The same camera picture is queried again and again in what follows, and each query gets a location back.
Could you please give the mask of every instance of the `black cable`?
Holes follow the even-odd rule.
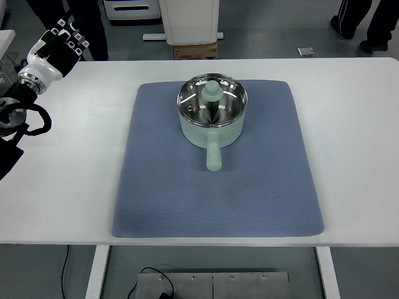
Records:
[[[170,296],[173,298],[173,296],[175,295],[175,288],[174,288],[174,286],[173,286],[172,281],[169,279],[169,277],[167,277],[162,271],[159,271],[158,269],[153,268],[153,267],[145,267],[145,268],[143,268],[143,269],[140,271],[140,273],[143,273],[143,271],[146,270],[146,269],[151,269],[151,270],[157,271],[158,273],[161,273],[163,276],[166,277],[166,279],[170,282],[170,285],[172,286],[172,294],[171,294]],[[133,293],[133,291],[134,291],[135,288],[137,287],[137,283],[138,283],[138,281],[136,282],[135,286],[130,290],[129,294],[127,295],[127,299],[130,298],[130,295]]]
[[[65,271],[65,266],[67,265],[68,256],[69,256],[69,245],[67,246],[67,256],[65,257],[65,262],[64,262],[64,266],[62,267],[62,273],[61,273],[61,290],[62,290],[62,298],[63,299],[65,299],[65,293],[64,293],[64,271]]]

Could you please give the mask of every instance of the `cardboard box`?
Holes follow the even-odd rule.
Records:
[[[203,45],[173,46],[175,60],[218,59],[218,42]]]

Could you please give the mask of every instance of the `metal plate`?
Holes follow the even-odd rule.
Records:
[[[292,298],[287,272],[165,274],[175,287],[175,299]],[[162,274],[138,275],[136,298],[157,299],[162,292],[172,292]]]
[[[175,287],[174,299],[212,299],[212,273],[165,273]],[[170,282],[159,273],[140,273],[137,294],[139,299],[158,299],[162,292],[170,295]]]
[[[214,273],[213,299],[289,299],[287,272]]]

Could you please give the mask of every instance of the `mint green saucepan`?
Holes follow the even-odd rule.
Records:
[[[186,138],[206,148],[206,167],[222,167],[220,148],[241,134],[248,96],[235,79],[222,74],[204,74],[188,80],[181,88],[177,105]]]

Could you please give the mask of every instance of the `white table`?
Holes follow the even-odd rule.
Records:
[[[208,72],[289,84],[323,233],[112,237],[118,176],[138,87]],[[24,156],[0,181],[0,242],[103,244],[105,251],[108,245],[149,244],[316,246],[320,254],[328,246],[399,246],[397,78],[399,62],[389,58],[79,62],[37,101],[50,113],[53,128],[35,138],[25,136],[19,143]],[[33,113],[28,123],[31,128],[40,124]]]

